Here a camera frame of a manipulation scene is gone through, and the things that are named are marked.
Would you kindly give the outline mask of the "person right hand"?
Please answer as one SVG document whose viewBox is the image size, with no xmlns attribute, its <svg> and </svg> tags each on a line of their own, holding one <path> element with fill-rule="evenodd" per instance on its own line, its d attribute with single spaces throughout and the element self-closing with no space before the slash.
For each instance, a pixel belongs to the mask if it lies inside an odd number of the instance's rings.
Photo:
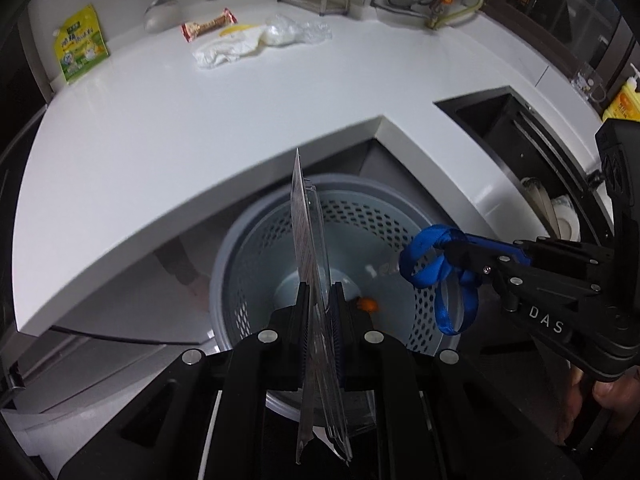
<svg viewBox="0 0 640 480">
<path fill-rule="evenodd" d="M 568 376 L 567 389 L 564 396 L 561 415 L 556 436 L 563 443 L 572 433 L 575 419 L 578 417 L 584 399 L 580 392 L 580 384 L 584 381 L 584 372 L 573 365 Z M 628 370 L 616 382 L 595 382 L 590 399 L 598 402 L 601 408 L 613 414 L 613 427 L 626 429 L 639 413 L 639 367 Z"/>
</svg>

